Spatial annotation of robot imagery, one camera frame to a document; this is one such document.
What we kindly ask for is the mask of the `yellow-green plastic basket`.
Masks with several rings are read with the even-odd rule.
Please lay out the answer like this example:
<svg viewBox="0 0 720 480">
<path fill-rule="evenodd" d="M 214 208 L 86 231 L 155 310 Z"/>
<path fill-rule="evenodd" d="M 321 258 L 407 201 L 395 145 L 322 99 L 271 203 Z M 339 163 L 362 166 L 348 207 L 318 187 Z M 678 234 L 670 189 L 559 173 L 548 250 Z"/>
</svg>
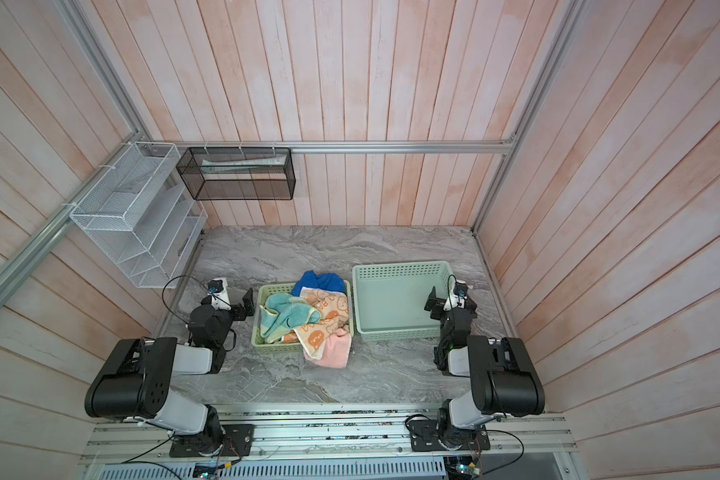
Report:
<svg viewBox="0 0 720 480">
<path fill-rule="evenodd" d="M 343 363 L 355 334 L 349 283 L 339 290 L 271 284 L 259 289 L 253 347 L 301 351 L 316 364 Z"/>
</svg>

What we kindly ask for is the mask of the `mint green plastic basket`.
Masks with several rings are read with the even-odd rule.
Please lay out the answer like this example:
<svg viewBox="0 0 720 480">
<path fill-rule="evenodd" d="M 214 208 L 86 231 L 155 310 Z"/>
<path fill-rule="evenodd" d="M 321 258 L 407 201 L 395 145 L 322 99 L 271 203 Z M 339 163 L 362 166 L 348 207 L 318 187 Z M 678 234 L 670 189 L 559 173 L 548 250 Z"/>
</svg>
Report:
<svg viewBox="0 0 720 480">
<path fill-rule="evenodd" d="M 446 261 L 356 265 L 352 268 L 356 330 L 367 341 L 435 338 L 439 322 L 425 310 L 429 294 L 445 296 Z"/>
</svg>

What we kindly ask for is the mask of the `pink towel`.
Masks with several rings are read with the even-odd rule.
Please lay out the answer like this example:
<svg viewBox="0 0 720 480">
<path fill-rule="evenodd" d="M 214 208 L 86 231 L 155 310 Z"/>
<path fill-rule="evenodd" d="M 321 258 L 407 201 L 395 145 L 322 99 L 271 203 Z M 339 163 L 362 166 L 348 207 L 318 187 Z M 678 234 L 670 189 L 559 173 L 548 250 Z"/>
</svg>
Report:
<svg viewBox="0 0 720 480">
<path fill-rule="evenodd" d="M 321 367 L 343 369 L 347 366 L 351 343 L 352 336 L 350 332 L 340 328 L 323 342 L 324 350 L 321 359 L 311 358 L 307 353 L 304 353 L 303 356 L 308 362 Z"/>
</svg>

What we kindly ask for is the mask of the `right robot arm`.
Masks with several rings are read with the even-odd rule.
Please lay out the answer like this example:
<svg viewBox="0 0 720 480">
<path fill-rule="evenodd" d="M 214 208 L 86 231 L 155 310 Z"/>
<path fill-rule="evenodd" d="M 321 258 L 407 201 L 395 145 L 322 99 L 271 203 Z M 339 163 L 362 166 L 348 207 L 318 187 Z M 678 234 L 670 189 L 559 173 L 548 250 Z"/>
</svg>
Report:
<svg viewBox="0 0 720 480">
<path fill-rule="evenodd" d="M 477 304 L 466 283 L 450 276 L 445 293 L 433 289 L 424 310 L 439 322 L 434 365 L 446 376 L 470 382 L 467 393 L 445 401 L 439 409 L 436 428 L 443 442 L 454 444 L 498 414 L 525 417 L 544 412 L 544 389 L 524 342 L 472 332 Z"/>
</svg>

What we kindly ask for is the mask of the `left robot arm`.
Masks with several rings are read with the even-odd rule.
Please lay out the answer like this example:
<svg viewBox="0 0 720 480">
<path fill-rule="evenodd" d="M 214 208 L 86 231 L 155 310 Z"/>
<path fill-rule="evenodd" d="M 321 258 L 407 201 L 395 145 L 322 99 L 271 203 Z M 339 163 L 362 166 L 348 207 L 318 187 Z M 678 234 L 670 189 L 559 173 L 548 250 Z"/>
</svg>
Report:
<svg viewBox="0 0 720 480">
<path fill-rule="evenodd" d="M 189 343 L 175 337 L 119 341 L 89 386 L 84 409 L 92 418 L 145 423 L 173 433 L 173 441 L 201 456 L 218 453 L 225 431 L 217 410 L 191 400 L 171 388 L 175 376 L 220 372 L 229 349 L 232 326 L 254 315 L 253 290 L 238 304 L 224 297 L 220 280 L 210 283 L 208 295 L 187 323 Z"/>
</svg>

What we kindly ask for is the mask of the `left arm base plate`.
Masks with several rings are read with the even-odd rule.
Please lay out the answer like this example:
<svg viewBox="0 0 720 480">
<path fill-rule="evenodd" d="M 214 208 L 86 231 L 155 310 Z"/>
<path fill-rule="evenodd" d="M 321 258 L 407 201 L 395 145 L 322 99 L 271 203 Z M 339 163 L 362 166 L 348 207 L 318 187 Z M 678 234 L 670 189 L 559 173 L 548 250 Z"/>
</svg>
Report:
<svg viewBox="0 0 720 480">
<path fill-rule="evenodd" d="M 254 439 L 253 424 L 220 424 L 195 435 L 179 435 L 172 439 L 170 458 L 250 455 Z"/>
</svg>

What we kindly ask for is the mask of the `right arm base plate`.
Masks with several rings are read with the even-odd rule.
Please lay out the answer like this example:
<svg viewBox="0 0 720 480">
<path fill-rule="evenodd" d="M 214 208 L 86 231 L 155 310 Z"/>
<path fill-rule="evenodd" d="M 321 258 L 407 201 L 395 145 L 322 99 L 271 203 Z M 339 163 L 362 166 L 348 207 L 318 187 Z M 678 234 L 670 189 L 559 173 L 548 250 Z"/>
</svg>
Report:
<svg viewBox="0 0 720 480">
<path fill-rule="evenodd" d="M 484 431 L 462 430 L 424 415 L 412 415 L 404 421 L 414 452 L 476 451 L 490 449 L 488 434 Z"/>
</svg>

